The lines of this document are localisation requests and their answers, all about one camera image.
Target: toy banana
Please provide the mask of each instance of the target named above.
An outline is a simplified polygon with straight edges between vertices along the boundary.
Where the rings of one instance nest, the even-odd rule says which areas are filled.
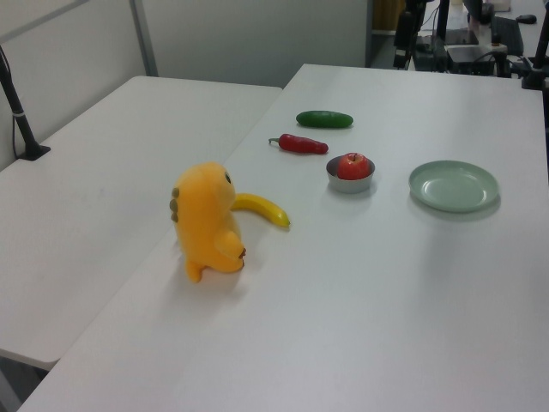
[[[290,227],[290,219],[286,212],[273,202],[258,195],[239,193],[232,204],[231,210],[251,210],[281,227]]]

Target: yellow plush toy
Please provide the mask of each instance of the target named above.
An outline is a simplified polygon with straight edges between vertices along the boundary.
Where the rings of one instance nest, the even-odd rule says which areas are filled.
[[[229,174],[215,162],[191,167],[176,182],[170,210],[193,282],[206,267],[234,272],[244,266],[246,249],[231,212],[235,198]]]

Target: wall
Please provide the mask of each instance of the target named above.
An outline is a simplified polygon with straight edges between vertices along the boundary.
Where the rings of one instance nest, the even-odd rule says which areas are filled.
[[[302,64],[365,67],[371,0],[138,0],[159,76],[284,87]]]
[[[127,0],[89,1],[2,48],[39,142],[131,77],[145,74]],[[0,93],[0,170],[12,161],[11,109]]]
[[[0,0],[0,43],[61,15],[87,0]]]

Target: green cucumber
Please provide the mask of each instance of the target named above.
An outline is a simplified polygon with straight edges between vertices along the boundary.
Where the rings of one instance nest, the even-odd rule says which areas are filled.
[[[327,129],[342,129],[353,124],[353,118],[348,114],[326,110],[301,112],[295,119],[305,127],[322,127]]]

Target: red chili pepper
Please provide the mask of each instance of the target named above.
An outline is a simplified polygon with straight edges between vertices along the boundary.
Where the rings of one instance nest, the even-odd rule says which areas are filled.
[[[278,139],[269,139],[268,143],[270,144],[271,142],[277,142],[282,149],[288,152],[316,153],[317,155],[324,155],[328,152],[328,145],[326,143],[317,142],[307,137],[285,134]]]

